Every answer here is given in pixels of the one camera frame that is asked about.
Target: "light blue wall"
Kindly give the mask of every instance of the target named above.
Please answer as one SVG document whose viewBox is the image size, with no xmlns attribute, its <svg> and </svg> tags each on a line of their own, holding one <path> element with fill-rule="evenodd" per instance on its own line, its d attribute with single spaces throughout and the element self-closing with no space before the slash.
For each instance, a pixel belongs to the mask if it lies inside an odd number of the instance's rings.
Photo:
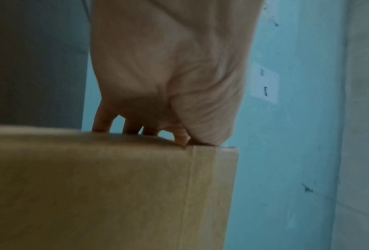
<svg viewBox="0 0 369 250">
<path fill-rule="evenodd" d="M 259 22 L 249 69 L 280 76 L 279 102 L 250 96 L 229 146 L 240 162 L 226 250 L 327 250 L 343 118 L 346 0 L 280 0 L 277 23 Z M 100 101 L 89 65 L 83 130 Z M 113 132 L 120 132 L 117 119 Z M 314 190 L 305 193 L 302 183 Z"/>
</svg>

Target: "brown cardboard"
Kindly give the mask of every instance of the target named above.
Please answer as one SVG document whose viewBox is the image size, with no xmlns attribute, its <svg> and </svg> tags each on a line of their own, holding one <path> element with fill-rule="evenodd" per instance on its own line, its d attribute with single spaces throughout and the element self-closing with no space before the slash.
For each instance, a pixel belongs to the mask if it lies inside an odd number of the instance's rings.
<svg viewBox="0 0 369 250">
<path fill-rule="evenodd" d="M 237 150 L 0 127 L 0 250 L 223 249 Z"/>
</svg>

